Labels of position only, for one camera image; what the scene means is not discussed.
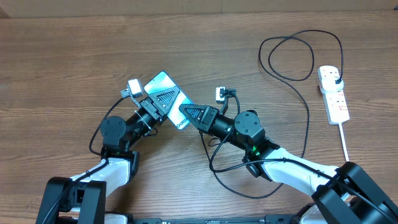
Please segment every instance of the power strip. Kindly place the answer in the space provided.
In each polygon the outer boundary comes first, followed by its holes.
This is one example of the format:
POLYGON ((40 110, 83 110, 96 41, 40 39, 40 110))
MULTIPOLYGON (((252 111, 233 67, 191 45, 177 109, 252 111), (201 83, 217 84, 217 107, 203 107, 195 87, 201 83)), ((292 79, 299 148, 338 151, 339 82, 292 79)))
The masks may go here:
POLYGON ((349 113, 343 85, 335 84, 335 80, 340 77, 340 74, 336 67, 325 65, 318 69, 318 77, 328 122, 339 126, 344 156, 346 161, 349 161, 342 126, 344 122, 349 120, 349 113))

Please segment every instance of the wooden table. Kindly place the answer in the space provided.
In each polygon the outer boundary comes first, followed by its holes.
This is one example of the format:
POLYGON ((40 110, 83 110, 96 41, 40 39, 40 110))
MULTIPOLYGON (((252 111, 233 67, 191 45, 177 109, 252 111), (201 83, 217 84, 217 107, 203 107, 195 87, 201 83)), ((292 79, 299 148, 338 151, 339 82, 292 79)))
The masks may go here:
MULTIPOLYGON (((99 162, 88 143, 101 118, 130 78, 147 83, 166 70, 197 104, 215 103, 216 86, 238 90, 242 110, 255 109, 276 143, 299 155, 306 111, 298 96, 259 66, 262 40, 304 29, 335 33, 345 53, 345 93, 351 120, 344 124, 350 158, 398 203, 398 13, 297 12, 186 16, 116 16, 0 20, 0 223, 34 223, 45 184, 53 176, 80 174, 99 162)), ((315 51, 315 70, 340 68, 336 40, 302 34, 315 51)), ((264 46, 264 57, 275 46, 264 46)), ((310 52, 300 42, 280 46, 274 67, 305 76, 310 52)), ((316 72, 294 82, 310 107, 306 159, 344 164, 337 126, 327 123, 316 72)), ((236 108, 231 103, 228 116, 236 108)), ((126 100, 113 114, 127 119, 126 100)), ((94 148, 101 147, 101 136, 94 148)), ((107 210, 136 218, 260 217, 295 213, 311 198, 283 186, 273 196, 249 200, 217 183, 198 131, 177 131, 170 122, 143 139, 139 172, 106 200, 107 210)), ((242 150, 226 145, 221 168, 237 164, 242 150)), ((220 175, 249 195, 276 183, 245 169, 220 175)))

